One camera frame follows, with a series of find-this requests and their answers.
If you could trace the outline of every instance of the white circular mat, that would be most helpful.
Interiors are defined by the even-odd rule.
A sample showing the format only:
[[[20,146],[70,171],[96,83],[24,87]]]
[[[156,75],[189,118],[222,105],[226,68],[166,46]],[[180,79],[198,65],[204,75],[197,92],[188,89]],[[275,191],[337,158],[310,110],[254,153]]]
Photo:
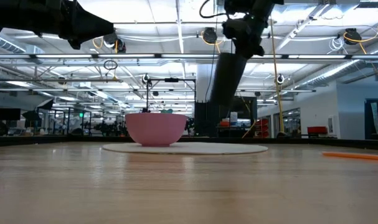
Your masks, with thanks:
[[[143,147],[137,143],[107,144],[103,149],[115,152],[137,152],[158,154],[243,154],[263,152],[265,146],[253,144],[224,144],[204,142],[177,142],[169,147]]]

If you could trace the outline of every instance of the wall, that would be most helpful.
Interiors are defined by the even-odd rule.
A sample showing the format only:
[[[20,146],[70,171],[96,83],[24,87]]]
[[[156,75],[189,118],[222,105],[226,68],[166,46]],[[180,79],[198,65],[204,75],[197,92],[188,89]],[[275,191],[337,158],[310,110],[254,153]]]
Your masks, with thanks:
[[[378,99],[378,83],[338,85],[337,96],[341,138],[364,140],[364,102]]]
[[[337,85],[331,82],[327,87],[315,88],[316,93],[300,93],[294,101],[284,101],[283,111],[300,108],[301,132],[307,134],[309,126],[328,126],[328,118],[336,117],[336,136],[340,138],[339,116],[337,109]],[[258,117],[278,113],[278,106],[266,106],[258,109]]]

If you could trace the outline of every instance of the pink bowl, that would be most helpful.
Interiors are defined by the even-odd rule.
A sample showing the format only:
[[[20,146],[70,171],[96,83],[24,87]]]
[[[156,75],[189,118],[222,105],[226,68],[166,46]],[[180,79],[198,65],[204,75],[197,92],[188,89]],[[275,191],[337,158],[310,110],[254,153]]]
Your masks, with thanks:
[[[132,139],[142,146],[169,146],[181,138],[186,119],[181,114],[127,114],[126,127]]]

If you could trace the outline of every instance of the black cylinder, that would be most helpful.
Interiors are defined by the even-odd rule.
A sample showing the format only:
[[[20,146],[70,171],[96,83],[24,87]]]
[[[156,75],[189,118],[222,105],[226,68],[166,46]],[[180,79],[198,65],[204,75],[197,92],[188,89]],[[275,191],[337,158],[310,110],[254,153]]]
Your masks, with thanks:
[[[215,70],[210,101],[229,106],[243,75],[247,59],[236,54],[221,53]]]

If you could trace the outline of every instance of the orange stick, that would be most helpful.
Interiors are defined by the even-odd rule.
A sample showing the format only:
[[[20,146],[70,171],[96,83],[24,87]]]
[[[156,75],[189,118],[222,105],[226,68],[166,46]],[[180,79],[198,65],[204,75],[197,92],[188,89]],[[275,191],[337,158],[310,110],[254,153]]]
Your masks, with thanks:
[[[360,154],[360,153],[347,153],[347,152],[323,152],[323,155],[324,156],[355,158],[355,159],[378,160],[378,155],[373,155],[373,154]]]

